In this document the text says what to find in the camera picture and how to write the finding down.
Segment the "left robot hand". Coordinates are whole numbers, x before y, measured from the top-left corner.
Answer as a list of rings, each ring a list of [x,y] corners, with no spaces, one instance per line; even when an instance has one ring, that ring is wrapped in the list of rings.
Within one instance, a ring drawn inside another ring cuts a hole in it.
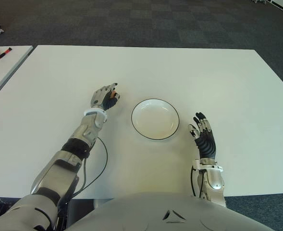
[[[91,107],[97,107],[102,110],[112,108],[120,98],[120,95],[115,90],[117,85],[117,83],[112,83],[95,91],[90,102]]]

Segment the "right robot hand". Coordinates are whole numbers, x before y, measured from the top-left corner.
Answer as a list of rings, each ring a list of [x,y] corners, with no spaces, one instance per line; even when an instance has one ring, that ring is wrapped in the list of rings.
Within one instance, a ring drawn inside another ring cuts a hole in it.
[[[216,157],[216,143],[209,121],[201,112],[196,113],[193,120],[197,128],[189,124],[188,131],[192,135],[199,150],[200,159],[209,158],[214,160]]]

